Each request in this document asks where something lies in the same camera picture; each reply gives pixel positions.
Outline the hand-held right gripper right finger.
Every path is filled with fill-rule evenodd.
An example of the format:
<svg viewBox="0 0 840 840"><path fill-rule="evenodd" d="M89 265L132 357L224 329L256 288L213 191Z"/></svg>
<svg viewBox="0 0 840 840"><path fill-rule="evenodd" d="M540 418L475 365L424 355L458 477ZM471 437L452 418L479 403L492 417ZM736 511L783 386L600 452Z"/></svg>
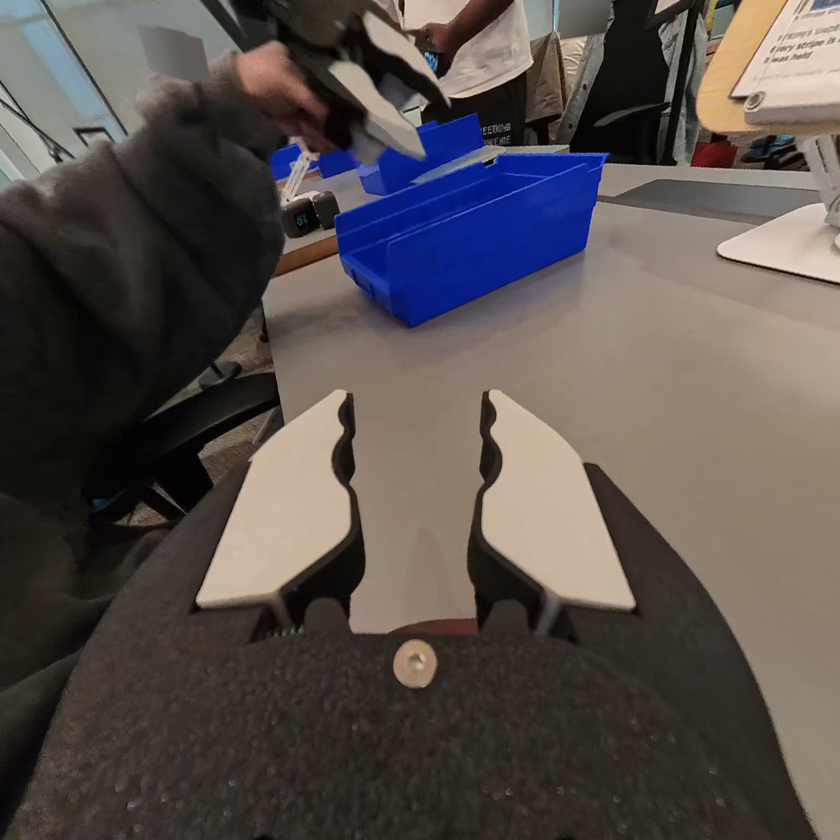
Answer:
<svg viewBox="0 0 840 840"><path fill-rule="evenodd" d="M479 632L573 636L570 610L633 616L637 600L574 447L498 389L482 394L479 435L468 539Z"/></svg>

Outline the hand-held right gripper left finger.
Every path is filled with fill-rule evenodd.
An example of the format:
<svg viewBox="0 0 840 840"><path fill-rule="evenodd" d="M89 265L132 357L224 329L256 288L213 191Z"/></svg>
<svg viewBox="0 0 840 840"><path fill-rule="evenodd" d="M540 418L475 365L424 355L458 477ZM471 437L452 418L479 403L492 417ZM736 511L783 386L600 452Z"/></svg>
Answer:
<svg viewBox="0 0 840 840"><path fill-rule="evenodd" d="M284 634L351 635L365 570L354 436L353 395L335 390L261 445L196 594L198 611L255 607Z"/></svg>

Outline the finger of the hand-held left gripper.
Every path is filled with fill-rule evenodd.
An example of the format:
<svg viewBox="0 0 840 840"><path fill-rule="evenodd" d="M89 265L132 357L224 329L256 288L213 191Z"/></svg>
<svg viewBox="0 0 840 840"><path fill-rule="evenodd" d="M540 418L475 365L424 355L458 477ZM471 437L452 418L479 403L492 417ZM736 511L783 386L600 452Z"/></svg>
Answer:
<svg viewBox="0 0 840 840"><path fill-rule="evenodd" d="M380 9L366 9L361 26L373 62L428 102L450 106L450 100L424 54Z"/></svg>
<svg viewBox="0 0 840 840"><path fill-rule="evenodd" d="M351 150L361 165L373 165L388 150L415 161L426 159L417 129L382 96L361 66L344 59L331 61L327 86L332 141Z"/></svg>

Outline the blue plastic bin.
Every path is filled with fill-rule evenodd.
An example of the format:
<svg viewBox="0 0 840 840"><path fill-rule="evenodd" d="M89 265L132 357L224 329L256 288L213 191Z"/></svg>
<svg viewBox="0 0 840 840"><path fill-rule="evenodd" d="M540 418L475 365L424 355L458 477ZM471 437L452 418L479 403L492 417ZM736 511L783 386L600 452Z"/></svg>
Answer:
<svg viewBox="0 0 840 840"><path fill-rule="evenodd" d="M426 123L417 133L426 152L422 160L387 149L374 163L357 164L366 193L386 196L399 192L421 175L484 147L480 121L474 113L443 124Z"/></svg>
<svg viewBox="0 0 840 840"><path fill-rule="evenodd" d="M607 155L501 154L335 219L344 272L407 327L582 252Z"/></svg>
<svg viewBox="0 0 840 840"><path fill-rule="evenodd" d="M269 165L275 180L285 181L291 174L291 167L298 161L301 148L297 143L288 143L269 158ZM309 165L309 171L318 171L322 178L330 178L354 169L356 160L350 152L337 150L322 154Z"/></svg>

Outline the person's left hand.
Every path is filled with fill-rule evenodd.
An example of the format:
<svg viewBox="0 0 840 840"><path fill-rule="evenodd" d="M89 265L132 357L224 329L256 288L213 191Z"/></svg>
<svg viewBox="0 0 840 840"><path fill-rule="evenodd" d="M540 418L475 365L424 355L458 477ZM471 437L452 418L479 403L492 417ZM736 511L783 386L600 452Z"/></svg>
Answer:
<svg viewBox="0 0 840 840"><path fill-rule="evenodd" d="M327 136L327 103L309 87L283 45L271 41L238 53L234 68L248 100L281 134L302 142L311 152L337 150Z"/></svg>

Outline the silver metal plate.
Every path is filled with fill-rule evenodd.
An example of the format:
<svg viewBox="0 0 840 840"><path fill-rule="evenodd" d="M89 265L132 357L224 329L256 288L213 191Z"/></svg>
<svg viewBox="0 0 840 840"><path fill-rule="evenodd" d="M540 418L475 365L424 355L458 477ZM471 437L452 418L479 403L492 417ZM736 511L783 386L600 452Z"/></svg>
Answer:
<svg viewBox="0 0 840 840"><path fill-rule="evenodd" d="M468 152L467 154L463 154L452 161L449 161L445 164L441 164L433 168L432 170L420 174L411 181L411 184L414 186L430 182L452 172L463 170L471 165L489 165L493 163L497 159L497 157L500 154L503 154L504 152L505 149L500 146L484 146L479 150L474 150Z"/></svg>

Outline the black office chair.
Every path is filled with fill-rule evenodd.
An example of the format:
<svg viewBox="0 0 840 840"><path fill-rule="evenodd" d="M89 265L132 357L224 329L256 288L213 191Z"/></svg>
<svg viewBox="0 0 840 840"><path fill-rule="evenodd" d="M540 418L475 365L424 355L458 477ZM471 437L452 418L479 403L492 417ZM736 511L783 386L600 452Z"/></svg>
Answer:
<svg viewBox="0 0 840 840"><path fill-rule="evenodd" d="M606 154L615 164L656 165L670 116L669 59L657 2L612 2L612 22L595 37L569 111L572 152Z"/></svg>
<svg viewBox="0 0 840 840"><path fill-rule="evenodd" d="M144 419L96 458L82 487L94 529L139 504L171 521L214 488L200 459L204 447L271 410L281 409L273 373L235 377Z"/></svg>

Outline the tan jacket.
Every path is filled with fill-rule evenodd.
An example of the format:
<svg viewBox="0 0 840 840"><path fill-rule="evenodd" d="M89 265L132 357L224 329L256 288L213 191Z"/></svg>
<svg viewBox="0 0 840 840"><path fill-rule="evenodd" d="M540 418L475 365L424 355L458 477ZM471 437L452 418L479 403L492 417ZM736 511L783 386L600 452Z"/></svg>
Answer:
<svg viewBox="0 0 840 840"><path fill-rule="evenodd" d="M561 39L557 32L530 42L532 64L527 70L526 123L560 119L566 105Z"/></svg>

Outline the grey hooded sweatshirt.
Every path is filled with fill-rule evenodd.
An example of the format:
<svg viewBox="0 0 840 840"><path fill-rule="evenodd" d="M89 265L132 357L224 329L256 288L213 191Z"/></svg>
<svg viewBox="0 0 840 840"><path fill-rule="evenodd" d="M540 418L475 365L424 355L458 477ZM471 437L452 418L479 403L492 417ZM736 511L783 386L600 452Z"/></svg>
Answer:
<svg viewBox="0 0 840 840"><path fill-rule="evenodd" d="M1 502L1 687L72 655L172 526L90 532Z"/></svg>

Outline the denim jacket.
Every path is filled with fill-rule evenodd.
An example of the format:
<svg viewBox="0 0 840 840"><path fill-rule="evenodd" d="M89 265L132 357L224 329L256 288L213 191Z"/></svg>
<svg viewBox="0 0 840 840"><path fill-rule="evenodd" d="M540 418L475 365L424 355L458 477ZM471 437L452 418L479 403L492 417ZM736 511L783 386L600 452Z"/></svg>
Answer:
<svg viewBox="0 0 840 840"><path fill-rule="evenodd" d="M686 34L687 15L687 12L682 12L661 24L658 28L661 50L668 68L665 88L665 99L668 102L671 101L676 89L679 56ZM675 132L673 159L676 165L690 164L697 143L700 130L700 123L697 118L697 95L706 68L707 42L705 20L703 17L699 17L691 36L684 97L679 108L679 119Z"/></svg>

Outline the red bag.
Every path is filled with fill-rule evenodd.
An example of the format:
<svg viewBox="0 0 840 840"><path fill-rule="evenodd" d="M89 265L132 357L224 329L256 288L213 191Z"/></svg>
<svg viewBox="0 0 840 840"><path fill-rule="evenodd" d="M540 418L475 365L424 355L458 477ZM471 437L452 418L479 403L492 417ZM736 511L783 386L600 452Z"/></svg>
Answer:
<svg viewBox="0 0 840 840"><path fill-rule="evenodd" d="M696 143L690 166L704 169L730 169L739 154L738 147L728 140Z"/></svg>

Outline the white document stand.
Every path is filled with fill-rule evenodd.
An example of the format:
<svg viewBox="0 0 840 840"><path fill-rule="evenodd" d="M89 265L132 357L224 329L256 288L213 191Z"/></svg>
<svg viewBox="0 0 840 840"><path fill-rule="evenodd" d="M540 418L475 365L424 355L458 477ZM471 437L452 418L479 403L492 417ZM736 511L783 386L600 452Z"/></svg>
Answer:
<svg viewBox="0 0 840 840"><path fill-rule="evenodd" d="M770 92L730 98L783 1L740 3L700 85L700 123L721 134L791 133L822 204L804 206L719 245L738 263L839 283L839 68L776 81Z"/></svg>

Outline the printed instruction sheet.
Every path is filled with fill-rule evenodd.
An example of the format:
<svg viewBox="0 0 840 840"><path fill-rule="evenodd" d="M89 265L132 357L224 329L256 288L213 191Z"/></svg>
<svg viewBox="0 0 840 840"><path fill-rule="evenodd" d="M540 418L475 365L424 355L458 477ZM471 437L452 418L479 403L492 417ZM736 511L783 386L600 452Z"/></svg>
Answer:
<svg viewBox="0 0 840 840"><path fill-rule="evenodd" d="M730 98L770 92L776 81L838 71L839 2L789 1L777 13Z"/></svg>

